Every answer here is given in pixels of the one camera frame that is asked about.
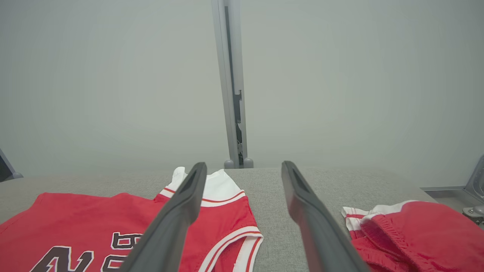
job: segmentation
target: gray table surface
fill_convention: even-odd
[[[346,234],[348,231],[340,213],[343,206],[369,210],[377,204],[392,205],[409,199],[435,202],[412,182],[386,171],[315,167],[301,167],[300,171]],[[308,271],[299,228],[287,212],[281,170],[253,168],[227,169],[226,172],[245,190],[264,235],[254,271]],[[114,196],[126,192],[153,199],[171,182],[172,173],[132,172],[4,181],[0,183],[0,223],[28,209],[43,192],[92,196]]]

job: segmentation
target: basketball jersey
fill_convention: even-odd
[[[6,272],[112,272],[187,176],[184,167],[153,200],[40,194],[0,225]],[[207,176],[197,220],[188,228],[181,272],[251,272],[262,235],[245,192],[224,172]]]

